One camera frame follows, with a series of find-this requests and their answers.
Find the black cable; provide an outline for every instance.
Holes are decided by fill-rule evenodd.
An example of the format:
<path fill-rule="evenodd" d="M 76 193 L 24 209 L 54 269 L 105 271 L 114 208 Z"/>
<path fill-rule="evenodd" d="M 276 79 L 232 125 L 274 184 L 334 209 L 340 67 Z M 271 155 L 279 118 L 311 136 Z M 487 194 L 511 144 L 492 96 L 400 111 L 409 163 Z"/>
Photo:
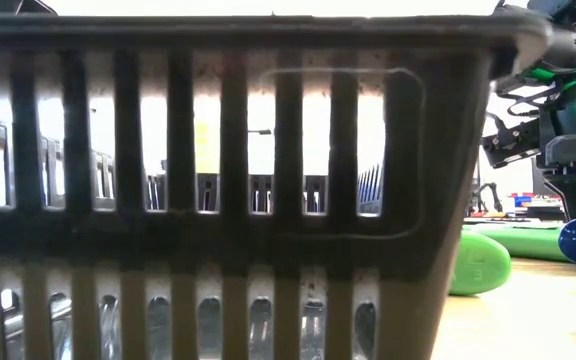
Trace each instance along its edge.
<path fill-rule="evenodd" d="M 506 124 L 503 120 L 501 120 L 499 116 L 488 111 L 486 111 L 486 116 L 491 117 L 495 121 L 495 127 L 497 127 L 497 131 L 508 130 L 506 128 Z"/>
<path fill-rule="evenodd" d="M 513 95 L 513 94 L 497 94 L 497 96 L 502 99 L 509 99 L 509 100 L 519 100 L 523 97 L 521 95 Z"/>
<path fill-rule="evenodd" d="M 550 105 L 547 101 L 544 104 L 538 104 L 535 103 L 535 100 L 544 98 L 544 97 L 548 97 L 548 96 L 552 96 L 552 95 L 557 95 L 559 93 L 561 93 L 562 90 L 562 86 L 555 86 L 552 87 L 550 89 L 546 89 L 540 93 L 534 94 L 534 95 L 530 95 L 530 96 L 523 96 L 517 100 L 515 100 L 515 103 L 510 105 L 510 107 L 508 107 L 508 114 L 512 115 L 512 116 L 534 116 L 536 114 L 538 114 L 538 109 L 543 108 L 544 106 Z M 522 112 L 522 113 L 516 113 L 512 110 L 513 107 L 519 105 L 519 104 L 528 104 L 531 106 L 534 106 L 537 108 L 537 110 L 533 110 L 533 111 L 537 111 L 537 113 L 533 112 L 533 111 L 527 111 L 527 112 Z"/>

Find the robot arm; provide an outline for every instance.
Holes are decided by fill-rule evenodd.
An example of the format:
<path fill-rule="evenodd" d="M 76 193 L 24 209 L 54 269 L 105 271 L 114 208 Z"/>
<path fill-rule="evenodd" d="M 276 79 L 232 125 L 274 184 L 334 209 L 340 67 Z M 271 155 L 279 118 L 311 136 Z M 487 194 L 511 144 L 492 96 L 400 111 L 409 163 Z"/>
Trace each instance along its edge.
<path fill-rule="evenodd" d="M 472 192 L 472 198 L 477 203 L 478 211 L 481 212 L 483 210 L 484 212 L 488 212 L 488 207 L 486 206 L 486 203 L 484 203 L 484 201 L 481 199 L 481 193 L 486 188 L 489 188 L 490 192 L 492 193 L 493 207 L 495 208 L 495 211 L 503 212 L 504 208 L 501 205 L 501 201 L 499 200 L 499 196 L 497 195 L 497 184 L 494 182 L 485 183 L 485 184 L 481 185 L 479 188 L 477 188 L 475 191 Z M 472 213 L 469 210 L 467 212 L 466 216 L 471 216 L 471 215 L 472 215 Z"/>
<path fill-rule="evenodd" d="M 482 139 L 482 146 L 493 168 L 530 156 L 537 156 L 545 185 L 564 200 L 567 218 L 576 218 L 576 0 L 531 0 L 528 9 L 500 3 L 493 16 L 523 13 L 541 16 L 553 25 L 552 43 L 544 57 L 523 73 L 503 79 L 495 92 L 512 99 L 514 105 L 534 109 L 512 116 L 528 120 L 507 128 L 495 114 L 498 133 Z M 532 96 L 511 92 L 523 86 L 547 86 Z"/>

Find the gray plastic basket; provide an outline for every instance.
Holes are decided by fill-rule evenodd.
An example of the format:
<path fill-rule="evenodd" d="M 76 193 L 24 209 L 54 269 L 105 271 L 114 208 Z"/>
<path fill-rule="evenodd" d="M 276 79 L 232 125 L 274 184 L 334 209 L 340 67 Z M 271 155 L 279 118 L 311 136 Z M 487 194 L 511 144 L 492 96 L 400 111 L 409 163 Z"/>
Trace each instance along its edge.
<path fill-rule="evenodd" d="M 14 192 L 11 206 L 0 207 L 0 292 L 19 295 L 25 358 L 53 356 L 49 299 L 60 293 L 71 301 L 73 359 L 102 356 L 105 295 L 119 299 L 113 331 L 123 359 L 149 357 L 146 304 L 155 296 L 170 305 L 171 358 L 196 359 L 197 304 L 218 293 L 221 358 L 248 358 L 249 306 L 261 297 L 272 304 L 271 357 L 297 360 L 302 307 L 313 290 L 325 298 L 325 358 L 353 357 L 353 312 L 368 301 L 376 328 L 368 341 L 374 351 L 365 354 L 428 359 L 489 83 L 538 59 L 548 35 L 545 22 L 526 17 L 1 16 Z M 323 68 L 313 71 L 313 63 Z M 111 76 L 96 79 L 103 66 Z M 160 85 L 169 99 L 168 156 L 166 210 L 152 212 L 137 144 L 140 74 L 156 68 L 166 74 Z M 366 69 L 381 79 L 386 123 L 387 186 L 373 217 L 357 213 L 358 78 Z M 331 77 L 331 153 L 327 212 L 311 216 L 303 211 L 301 109 L 304 86 L 318 72 Z M 193 145 L 193 94 L 208 86 L 206 73 L 217 79 L 221 98 L 219 211 L 210 214 L 196 210 Z M 41 77 L 61 84 L 63 93 L 63 209 L 44 206 Z M 94 81 L 114 83 L 114 211 L 96 210 L 93 196 L 87 89 Z M 249 207 L 247 94 L 258 81 L 276 98 L 270 215 Z M 303 290 L 306 278 L 314 280 Z M 6 316 L 0 306 L 0 359 Z"/>

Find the tabletop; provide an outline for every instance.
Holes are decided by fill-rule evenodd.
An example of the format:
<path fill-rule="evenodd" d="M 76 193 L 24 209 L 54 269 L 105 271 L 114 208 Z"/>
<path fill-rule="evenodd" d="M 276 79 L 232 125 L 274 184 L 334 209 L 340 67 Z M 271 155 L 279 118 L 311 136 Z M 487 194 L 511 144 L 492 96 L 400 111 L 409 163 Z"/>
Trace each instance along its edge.
<path fill-rule="evenodd" d="M 513 259 L 508 282 L 446 300 L 432 360 L 576 359 L 576 265 Z"/>

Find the green foam block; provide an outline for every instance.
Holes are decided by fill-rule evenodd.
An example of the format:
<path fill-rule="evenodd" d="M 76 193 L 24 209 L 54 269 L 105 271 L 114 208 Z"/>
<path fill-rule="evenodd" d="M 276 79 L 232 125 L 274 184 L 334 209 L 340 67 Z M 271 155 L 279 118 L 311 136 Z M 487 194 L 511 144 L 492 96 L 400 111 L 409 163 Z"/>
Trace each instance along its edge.
<path fill-rule="evenodd" d="M 508 250 L 495 240 L 462 231 L 450 295 L 475 295 L 505 284 L 512 271 Z"/>
<path fill-rule="evenodd" d="M 559 249 L 563 224 L 477 224 L 464 225 L 503 245 L 510 255 L 531 259 L 569 261 Z"/>

